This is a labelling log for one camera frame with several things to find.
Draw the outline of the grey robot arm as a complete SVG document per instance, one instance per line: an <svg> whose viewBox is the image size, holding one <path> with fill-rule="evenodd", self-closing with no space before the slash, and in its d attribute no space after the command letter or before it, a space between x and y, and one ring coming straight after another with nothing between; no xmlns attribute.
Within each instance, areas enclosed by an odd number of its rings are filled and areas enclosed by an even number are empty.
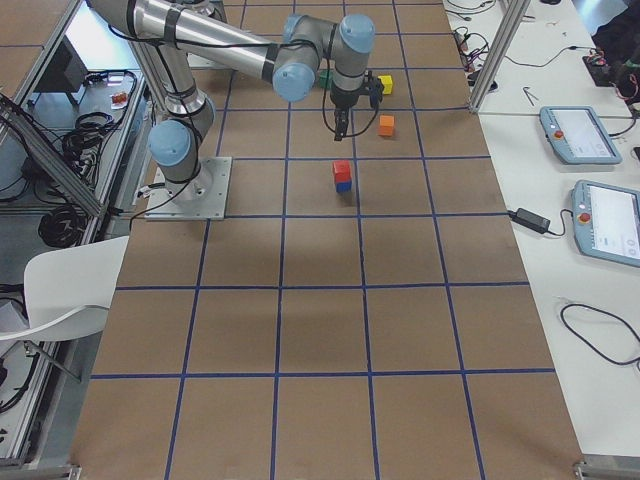
<svg viewBox="0 0 640 480"><path fill-rule="evenodd" d="M348 137L350 111L361 97L373 109L382 101L381 81L367 68L376 30L366 15L334 23L292 14L276 43L214 18L198 2L95 1L92 7L114 32L141 48L150 62L144 72L164 88L168 117L152 128L149 147L170 199L180 203L201 197L213 183L198 149L215 108L196 85L189 54L267 82L289 103L309 94L322 61L333 63L330 130L337 141Z"/></svg>

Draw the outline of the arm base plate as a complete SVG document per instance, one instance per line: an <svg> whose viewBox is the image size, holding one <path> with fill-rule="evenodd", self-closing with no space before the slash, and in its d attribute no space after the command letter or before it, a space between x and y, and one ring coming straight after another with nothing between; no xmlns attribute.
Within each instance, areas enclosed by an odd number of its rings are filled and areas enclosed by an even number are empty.
<svg viewBox="0 0 640 480"><path fill-rule="evenodd" d="M150 192L144 217L167 221L223 220L231 169L231 157L203 158L199 175L183 190L182 185L166 183L157 167L154 182L164 186Z"/></svg>
<svg viewBox="0 0 640 480"><path fill-rule="evenodd" d="M221 62L210 60L193 53L187 54L187 60L190 68L195 70L234 70L233 67L229 67Z"/></svg>

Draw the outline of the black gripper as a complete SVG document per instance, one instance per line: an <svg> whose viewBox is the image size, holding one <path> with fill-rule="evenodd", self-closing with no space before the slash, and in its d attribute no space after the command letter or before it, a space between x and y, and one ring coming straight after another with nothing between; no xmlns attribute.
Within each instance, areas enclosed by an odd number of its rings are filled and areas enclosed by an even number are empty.
<svg viewBox="0 0 640 480"><path fill-rule="evenodd" d="M330 99L334 105L334 140L342 141L348 134L349 110L353 108L361 96L362 88L344 90L337 85L331 86Z"/></svg>

